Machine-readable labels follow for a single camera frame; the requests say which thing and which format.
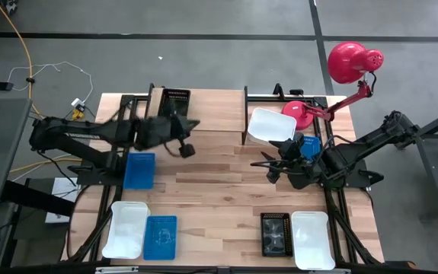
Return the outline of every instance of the wooden table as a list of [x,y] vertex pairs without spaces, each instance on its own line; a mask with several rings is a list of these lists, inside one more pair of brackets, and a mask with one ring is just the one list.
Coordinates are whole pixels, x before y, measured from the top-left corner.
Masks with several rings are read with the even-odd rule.
[[[153,91],[149,114],[156,114],[160,92],[160,89]],[[105,121],[112,116],[119,107],[121,96],[102,94],[96,120]],[[259,216],[262,212],[326,211],[324,193],[317,185],[295,190],[286,176],[273,185],[267,181],[264,168],[249,165],[264,160],[260,151],[277,155],[277,150],[250,141],[241,145],[241,134],[245,129],[244,98],[244,91],[192,90],[190,118],[201,119],[202,124],[192,131],[187,142],[193,144],[197,153],[188,159],[176,159],[163,147],[152,149],[156,155],[154,188],[149,191],[125,190],[122,198],[123,201],[147,203],[152,215],[178,217],[177,257],[173,261],[145,261],[142,257],[113,260],[114,264],[295,266],[292,258],[261,256]],[[327,99],[332,105],[344,97],[328,96]],[[248,112],[251,115],[255,107],[280,111],[283,104],[249,103]],[[145,109],[145,102],[139,103],[138,115],[144,116]],[[336,113],[331,125],[334,134],[351,140],[356,138],[348,107]],[[313,135],[313,127],[304,133]],[[102,151],[110,149],[108,144],[99,141],[91,145]],[[170,148],[177,151],[177,142],[172,142]],[[76,206],[71,223],[71,253],[94,228],[101,193],[101,186],[88,188]],[[373,256],[383,261],[368,196],[357,189],[345,189],[345,194],[352,229]],[[107,230],[103,233],[101,248],[107,242]],[[339,226],[338,230],[341,249],[347,260],[344,233]]]

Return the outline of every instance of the blue lid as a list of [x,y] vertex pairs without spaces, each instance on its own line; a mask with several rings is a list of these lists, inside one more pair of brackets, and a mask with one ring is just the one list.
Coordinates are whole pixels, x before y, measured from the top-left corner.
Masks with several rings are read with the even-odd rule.
[[145,224],[144,260],[174,260],[176,236],[176,216],[149,216]]
[[318,137],[304,136],[304,143],[300,148],[300,152],[308,159],[320,152],[320,139]]
[[154,153],[129,153],[123,188],[125,190],[150,190],[154,175]]

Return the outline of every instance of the white cable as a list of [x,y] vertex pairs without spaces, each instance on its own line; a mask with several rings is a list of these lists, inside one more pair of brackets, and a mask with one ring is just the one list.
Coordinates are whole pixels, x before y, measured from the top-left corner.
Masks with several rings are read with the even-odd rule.
[[[60,155],[60,156],[54,157],[53,160],[57,160],[57,159],[60,159],[60,158],[63,158],[63,157],[68,157],[68,156],[72,156],[72,155]],[[43,165],[45,165],[45,164],[39,164],[39,165],[37,165],[36,167],[33,167],[32,169],[30,169],[30,170],[27,171],[26,173],[20,175],[19,177],[13,179],[12,181],[15,182],[15,181],[21,179],[22,177],[28,175],[29,173],[35,171],[36,169],[42,167]]]
[[[93,81],[92,81],[92,79],[91,79],[91,75],[90,75],[90,73],[87,73],[86,71],[84,71],[82,68],[80,68],[80,67],[77,66],[77,65],[73,65],[72,63],[67,62],[67,61],[59,62],[59,63],[57,63],[57,64],[33,65],[33,67],[42,67],[42,69],[40,69],[39,71],[37,71],[36,73],[33,74],[33,78],[34,78],[34,76],[36,76],[38,73],[42,72],[42,71],[43,71],[46,67],[48,67],[48,66],[52,66],[57,72],[61,72],[61,70],[59,70],[56,66],[57,66],[57,65],[62,65],[62,64],[70,65],[70,66],[72,66],[72,67],[75,68],[75,69],[79,69],[80,72],[82,72],[82,73],[84,73],[85,75],[88,76],[88,79],[90,80],[90,91],[88,92],[87,97],[85,97],[85,99],[83,99],[83,101],[82,101],[83,103],[85,103],[85,102],[87,101],[87,99],[90,97],[91,93],[94,91],[94,83],[93,83]],[[15,67],[15,68],[11,69],[11,72],[8,74],[8,80],[7,80],[7,82],[10,82],[10,81],[11,81],[12,72],[14,72],[14,70],[16,70],[16,69],[29,69],[29,67]],[[25,89],[28,88],[28,87],[29,87],[29,84],[27,84],[27,85],[26,85],[24,88],[22,88],[22,89],[17,89],[17,88],[13,88],[13,89],[14,89],[15,91],[23,91],[23,90],[25,90]]]

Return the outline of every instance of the gray floor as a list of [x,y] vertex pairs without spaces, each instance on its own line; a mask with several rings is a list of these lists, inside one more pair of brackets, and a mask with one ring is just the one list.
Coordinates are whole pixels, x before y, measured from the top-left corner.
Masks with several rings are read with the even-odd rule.
[[[365,43],[384,52],[385,64],[377,73],[374,97],[351,107],[358,136],[377,128],[392,110],[402,111],[421,126],[438,116],[438,39],[434,38],[438,37],[438,0],[317,0],[316,4],[321,32],[326,36],[377,37],[377,41],[423,37],[432,41]],[[94,0],[91,5],[84,0],[20,0],[13,20],[25,32],[318,34],[308,0]],[[0,30],[11,31],[1,15]],[[69,61],[91,73],[95,88],[88,106],[92,109],[97,108],[103,92],[147,91],[150,82],[177,88],[241,88],[247,84],[251,93],[265,94],[280,82],[284,88],[325,94],[314,40],[27,39],[27,44],[35,64]],[[327,54],[335,44],[325,43]],[[0,38],[0,81],[20,65],[27,61],[19,41]],[[70,102],[89,90],[83,74],[62,68],[61,73],[48,68],[37,76],[34,102],[47,115],[66,114]],[[25,77],[25,72],[17,72],[13,82],[20,87]],[[336,95],[356,90],[353,84],[333,86]],[[24,96],[25,91],[0,94]],[[30,123],[23,140],[29,134]],[[34,161],[40,157],[29,150],[27,142],[21,142],[14,166]],[[412,260],[421,269],[438,270],[438,223],[422,224],[418,219],[438,206],[438,198],[417,150],[388,147],[367,162],[370,170],[385,175],[372,191],[385,259]],[[57,175],[53,167],[31,174]],[[50,242],[37,246],[50,249]],[[34,248],[26,250],[38,254]],[[37,261],[20,257],[25,257],[21,262]]]

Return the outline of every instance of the lamp shade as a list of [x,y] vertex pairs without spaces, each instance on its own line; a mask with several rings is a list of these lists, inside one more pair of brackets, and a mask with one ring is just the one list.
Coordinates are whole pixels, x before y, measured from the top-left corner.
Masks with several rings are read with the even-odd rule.
[[357,42],[336,45],[328,57],[328,73],[339,84],[349,84],[374,72],[383,63],[384,56],[377,49],[366,49]]

